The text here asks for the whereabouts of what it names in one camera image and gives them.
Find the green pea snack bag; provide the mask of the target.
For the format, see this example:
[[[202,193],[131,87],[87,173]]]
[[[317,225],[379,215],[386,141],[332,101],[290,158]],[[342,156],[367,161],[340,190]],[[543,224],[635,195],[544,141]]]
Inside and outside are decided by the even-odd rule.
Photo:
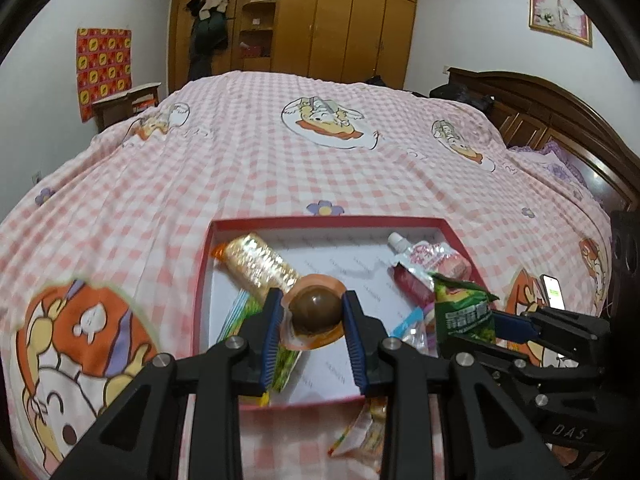
[[[302,355],[281,342],[281,298],[280,292],[268,292],[267,300],[260,302],[241,289],[222,323],[217,342],[228,344],[242,339],[241,359],[232,365],[232,379],[242,396],[282,392]]]

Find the chocolate ball jelly cup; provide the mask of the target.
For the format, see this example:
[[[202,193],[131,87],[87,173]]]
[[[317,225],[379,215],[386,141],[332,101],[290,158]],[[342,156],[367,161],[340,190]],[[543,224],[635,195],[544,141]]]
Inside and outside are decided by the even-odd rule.
[[[288,350],[316,350],[344,336],[342,324],[345,285],[324,274],[300,278],[284,294],[280,339]]]

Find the white smartphone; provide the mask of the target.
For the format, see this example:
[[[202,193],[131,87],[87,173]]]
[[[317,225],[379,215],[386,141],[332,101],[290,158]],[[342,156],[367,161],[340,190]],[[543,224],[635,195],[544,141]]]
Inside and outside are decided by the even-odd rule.
[[[559,280],[554,276],[541,274],[540,284],[548,306],[552,309],[564,310],[565,302]]]

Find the clear blue-topped candy bag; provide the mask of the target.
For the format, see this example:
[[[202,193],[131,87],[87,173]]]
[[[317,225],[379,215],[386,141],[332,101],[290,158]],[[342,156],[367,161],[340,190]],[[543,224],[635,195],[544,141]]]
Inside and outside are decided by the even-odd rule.
[[[438,356],[434,302],[425,308],[413,309],[392,330],[390,336],[400,339],[426,356]]]

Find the red shallow cardboard tray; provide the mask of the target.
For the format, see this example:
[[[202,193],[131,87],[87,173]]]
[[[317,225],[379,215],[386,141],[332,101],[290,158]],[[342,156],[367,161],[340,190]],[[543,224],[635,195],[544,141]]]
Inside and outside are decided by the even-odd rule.
[[[392,332],[413,311],[431,318],[433,272],[479,283],[468,250],[442,219],[311,216],[215,220],[198,278],[195,347],[239,333],[270,289],[280,290],[280,354],[259,404],[309,405],[358,396],[341,323],[351,290]]]

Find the pink jelly drink pouch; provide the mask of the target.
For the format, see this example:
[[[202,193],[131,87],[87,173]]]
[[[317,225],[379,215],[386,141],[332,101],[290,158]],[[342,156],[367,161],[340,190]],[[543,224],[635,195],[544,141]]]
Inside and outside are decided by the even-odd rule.
[[[466,281],[472,266],[447,242],[432,244],[421,240],[412,244],[397,232],[390,233],[387,245],[392,248],[393,280],[400,291],[416,306],[426,309],[434,302],[434,274]]]

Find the small yellow candy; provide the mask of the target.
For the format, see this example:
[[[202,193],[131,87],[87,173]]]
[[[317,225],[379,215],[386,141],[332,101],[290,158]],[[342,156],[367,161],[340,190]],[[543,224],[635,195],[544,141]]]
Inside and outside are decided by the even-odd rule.
[[[263,408],[270,403],[270,392],[266,391],[260,396],[239,396],[239,404],[241,406],[250,406],[251,408]]]

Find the burger gummy candy pack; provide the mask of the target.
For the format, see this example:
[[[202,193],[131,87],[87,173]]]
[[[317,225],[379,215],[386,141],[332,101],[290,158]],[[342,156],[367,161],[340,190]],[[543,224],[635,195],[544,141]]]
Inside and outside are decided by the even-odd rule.
[[[381,471],[387,400],[374,398],[364,402],[358,416],[329,448],[331,458],[353,458],[360,464]]]

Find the pink checkered bedsheet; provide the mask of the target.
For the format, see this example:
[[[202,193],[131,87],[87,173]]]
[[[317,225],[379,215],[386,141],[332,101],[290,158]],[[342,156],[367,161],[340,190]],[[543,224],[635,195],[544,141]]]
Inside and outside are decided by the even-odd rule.
[[[557,278],[597,315],[611,221],[555,155],[476,108],[368,84],[232,72],[191,82],[29,190],[1,223],[1,359],[17,463],[45,479],[158,352],[193,347],[219,219],[444,219],[499,307]]]

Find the orange wafer biscuit pack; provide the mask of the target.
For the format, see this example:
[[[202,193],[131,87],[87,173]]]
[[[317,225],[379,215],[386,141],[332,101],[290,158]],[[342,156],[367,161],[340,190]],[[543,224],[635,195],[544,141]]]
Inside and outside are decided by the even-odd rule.
[[[220,243],[210,255],[226,266],[242,289],[261,302],[270,289],[286,294],[302,277],[256,233]]]

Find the dark wooden headboard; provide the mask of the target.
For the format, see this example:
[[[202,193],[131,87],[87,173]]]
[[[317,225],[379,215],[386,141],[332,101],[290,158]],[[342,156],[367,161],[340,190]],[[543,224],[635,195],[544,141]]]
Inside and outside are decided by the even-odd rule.
[[[509,148],[540,150],[553,141],[566,151],[587,188],[609,214],[639,208],[639,157],[590,105],[551,81],[512,72],[452,68],[449,80],[472,96],[491,96],[489,120]]]

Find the wooden wardrobe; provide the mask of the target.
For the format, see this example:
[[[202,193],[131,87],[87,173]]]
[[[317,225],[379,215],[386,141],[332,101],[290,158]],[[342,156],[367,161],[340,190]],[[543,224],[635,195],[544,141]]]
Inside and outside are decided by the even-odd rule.
[[[209,58],[210,72],[257,70],[346,82],[380,77],[405,84],[418,0],[229,0],[228,47]],[[168,89],[189,80],[196,6],[171,0]]]

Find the red yellow patterned board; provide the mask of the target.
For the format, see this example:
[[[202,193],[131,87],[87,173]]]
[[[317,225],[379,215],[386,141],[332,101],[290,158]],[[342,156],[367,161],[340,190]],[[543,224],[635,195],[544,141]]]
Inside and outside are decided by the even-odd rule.
[[[130,29],[78,28],[76,81],[82,122],[93,118],[92,104],[132,87]]]

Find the hanging dark clothes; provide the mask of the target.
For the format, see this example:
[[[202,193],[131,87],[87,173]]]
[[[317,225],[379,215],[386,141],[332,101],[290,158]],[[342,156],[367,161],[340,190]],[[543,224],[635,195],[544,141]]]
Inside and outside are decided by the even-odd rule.
[[[186,8],[193,18],[190,32],[188,81],[213,75],[216,52],[228,48],[226,11],[229,0],[190,0]]]

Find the framed wall portrait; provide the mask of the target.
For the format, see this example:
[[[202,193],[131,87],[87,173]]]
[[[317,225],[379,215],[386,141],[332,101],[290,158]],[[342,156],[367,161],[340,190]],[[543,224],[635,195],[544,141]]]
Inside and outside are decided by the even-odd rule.
[[[574,0],[529,0],[528,26],[592,47],[592,24]]]

